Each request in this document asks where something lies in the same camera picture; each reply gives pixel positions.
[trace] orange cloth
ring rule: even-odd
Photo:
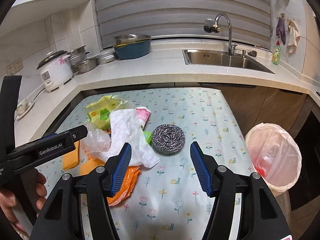
[[[84,164],[80,165],[80,174],[86,175],[89,174],[90,171],[95,169],[98,166],[104,166],[106,163],[98,158],[92,158],[90,154],[88,154],[88,161]]]
[[[86,175],[96,167],[104,166],[104,165],[105,165],[104,161],[98,158],[94,158],[90,154],[88,154],[88,161],[80,166],[80,174]],[[116,193],[116,195],[113,198],[107,197],[109,206],[117,205],[118,203],[120,203],[121,200],[127,198],[130,195],[130,193],[134,188],[134,185],[137,182],[138,175],[141,173],[139,169],[140,169],[140,166],[128,167],[120,190]]]
[[[74,168],[79,163],[79,141],[75,142],[76,149],[72,152],[69,152],[62,156],[62,169],[63,170],[70,170]]]
[[[138,175],[140,173],[140,166],[128,167],[121,189],[116,193],[113,198],[107,198],[109,206],[117,205],[121,200],[127,198],[133,190],[134,185],[137,182]]]

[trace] tablecloth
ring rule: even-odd
[[[84,108],[98,101],[100,94],[85,98],[65,119],[57,132],[84,124]],[[153,131],[158,125],[172,123],[186,135],[183,149],[175,155],[159,155],[161,161],[142,173],[131,196],[111,207],[120,239],[195,240],[201,239],[211,214],[214,198],[201,189],[190,158],[190,144],[197,141],[205,154],[212,155],[234,173],[249,175],[252,162],[231,109],[220,90],[203,88],[165,88],[116,93],[146,106],[151,111],[145,126]],[[80,154],[80,163],[86,157]],[[61,157],[38,167],[46,178],[48,193],[65,172],[80,175],[79,165],[63,171]],[[81,197],[85,238],[92,239],[86,195]],[[229,239],[236,239],[241,211],[241,194],[235,199],[233,225]]]

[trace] white countertop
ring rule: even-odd
[[[237,48],[252,50],[239,45]],[[99,65],[90,72],[76,74],[71,81],[53,92],[42,92],[25,117],[15,123],[16,146],[40,138],[59,113],[81,91],[148,83],[209,82],[274,87],[309,94],[320,105],[320,88],[301,81],[282,66],[271,63],[271,53],[258,51],[255,60],[275,74],[233,67],[186,65],[182,49],[227,51],[226,42],[155,41],[151,52],[141,58],[116,60]]]

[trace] human hand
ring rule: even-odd
[[[47,189],[45,188],[44,184],[47,182],[47,179],[42,173],[38,173],[38,183],[36,185],[36,192],[39,195],[39,199],[36,202],[37,208],[39,210],[42,209],[47,195]],[[12,211],[12,207],[17,204],[17,199],[14,194],[5,188],[0,188],[0,207],[2,208],[5,216],[7,219],[18,229],[24,231],[22,225],[19,223],[18,219],[14,215]]]

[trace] stainless steel basin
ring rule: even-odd
[[[185,49],[183,56],[186,64],[247,68],[274,74],[249,56],[242,57],[241,54],[236,53],[234,56],[229,56],[227,52],[223,51]]]

